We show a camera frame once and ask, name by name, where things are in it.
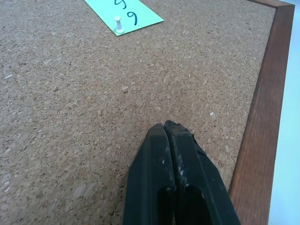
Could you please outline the green paper note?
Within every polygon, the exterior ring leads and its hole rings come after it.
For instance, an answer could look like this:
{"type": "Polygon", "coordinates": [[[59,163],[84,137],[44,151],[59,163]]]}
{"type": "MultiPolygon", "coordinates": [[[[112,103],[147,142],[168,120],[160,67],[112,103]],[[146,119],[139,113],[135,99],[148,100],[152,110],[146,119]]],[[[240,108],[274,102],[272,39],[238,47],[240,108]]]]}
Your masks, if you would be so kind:
{"type": "Polygon", "coordinates": [[[163,18],[139,0],[84,0],[100,17],[108,28],[116,35],[121,36],[144,27],[160,22],[163,18]],[[121,17],[121,24],[125,32],[116,33],[115,16],[121,17]]]}

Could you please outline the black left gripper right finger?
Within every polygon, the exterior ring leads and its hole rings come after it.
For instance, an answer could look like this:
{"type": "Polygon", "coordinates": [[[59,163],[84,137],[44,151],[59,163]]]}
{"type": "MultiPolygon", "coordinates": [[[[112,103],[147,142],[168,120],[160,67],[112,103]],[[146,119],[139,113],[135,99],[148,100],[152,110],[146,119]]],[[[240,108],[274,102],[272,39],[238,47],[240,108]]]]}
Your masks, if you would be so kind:
{"type": "Polygon", "coordinates": [[[176,184],[176,225],[241,225],[220,173],[194,135],[168,120],[169,139],[176,184]]]}

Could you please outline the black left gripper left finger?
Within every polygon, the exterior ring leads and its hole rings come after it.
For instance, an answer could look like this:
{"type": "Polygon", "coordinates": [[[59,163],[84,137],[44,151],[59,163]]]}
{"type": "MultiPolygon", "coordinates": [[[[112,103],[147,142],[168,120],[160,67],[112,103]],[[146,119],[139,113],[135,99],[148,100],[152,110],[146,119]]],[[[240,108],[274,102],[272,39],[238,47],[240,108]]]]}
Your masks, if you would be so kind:
{"type": "Polygon", "coordinates": [[[172,225],[175,178],[162,124],[151,127],[127,176],[122,225],[172,225]]]}

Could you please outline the white pushpin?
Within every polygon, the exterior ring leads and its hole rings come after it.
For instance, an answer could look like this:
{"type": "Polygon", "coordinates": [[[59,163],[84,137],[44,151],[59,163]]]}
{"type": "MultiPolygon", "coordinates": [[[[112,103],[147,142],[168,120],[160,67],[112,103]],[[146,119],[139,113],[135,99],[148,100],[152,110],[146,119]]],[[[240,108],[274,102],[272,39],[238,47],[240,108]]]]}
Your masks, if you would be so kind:
{"type": "Polygon", "coordinates": [[[116,27],[116,33],[118,34],[123,34],[125,32],[124,28],[122,27],[122,24],[121,24],[121,17],[120,16],[115,16],[114,17],[114,21],[116,22],[117,24],[117,27],[116,27]]]}

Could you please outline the cork board with wooden frame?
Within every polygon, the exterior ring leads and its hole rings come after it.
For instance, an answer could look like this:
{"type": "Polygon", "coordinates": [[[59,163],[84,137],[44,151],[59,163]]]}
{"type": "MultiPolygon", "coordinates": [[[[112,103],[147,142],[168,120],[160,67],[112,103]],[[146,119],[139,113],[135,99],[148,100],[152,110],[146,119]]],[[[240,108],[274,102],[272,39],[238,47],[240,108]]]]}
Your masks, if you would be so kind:
{"type": "Polygon", "coordinates": [[[85,0],[0,0],[0,225],[120,225],[128,169],[173,120],[242,225],[267,225],[295,7],[143,0],[116,36],[85,0]]]}

